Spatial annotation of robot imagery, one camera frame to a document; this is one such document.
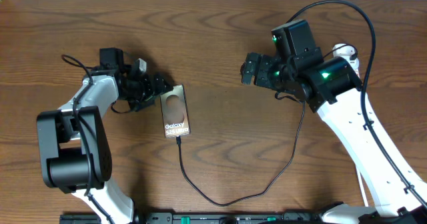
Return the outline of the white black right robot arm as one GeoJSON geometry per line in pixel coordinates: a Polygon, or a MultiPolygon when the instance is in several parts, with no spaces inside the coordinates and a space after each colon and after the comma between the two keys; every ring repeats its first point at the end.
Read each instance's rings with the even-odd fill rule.
{"type": "Polygon", "coordinates": [[[361,106],[362,82],[347,59],[324,60],[303,19],[272,30],[277,53],[248,53],[242,82],[289,93],[307,103],[338,136],[360,170],[374,205],[334,204],[318,214],[324,223],[425,223],[426,208],[390,166],[365,124],[367,117],[384,149],[422,198],[426,183],[414,172],[379,122],[370,103],[361,106]]]}

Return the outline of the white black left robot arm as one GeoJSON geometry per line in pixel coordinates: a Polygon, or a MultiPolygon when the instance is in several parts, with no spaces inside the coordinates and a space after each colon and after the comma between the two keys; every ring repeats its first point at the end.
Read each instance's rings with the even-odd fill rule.
{"type": "Polygon", "coordinates": [[[99,65],[88,67],[63,54],[61,59],[85,71],[82,86],[65,104],[36,119],[43,182],[84,201],[101,223],[144,223],[135,201],[112,179],[112,157],[102,118],[117,101],[138,112],[173,86],[147,63],[124,61],[121,49],[99,51],[99,65]]]}

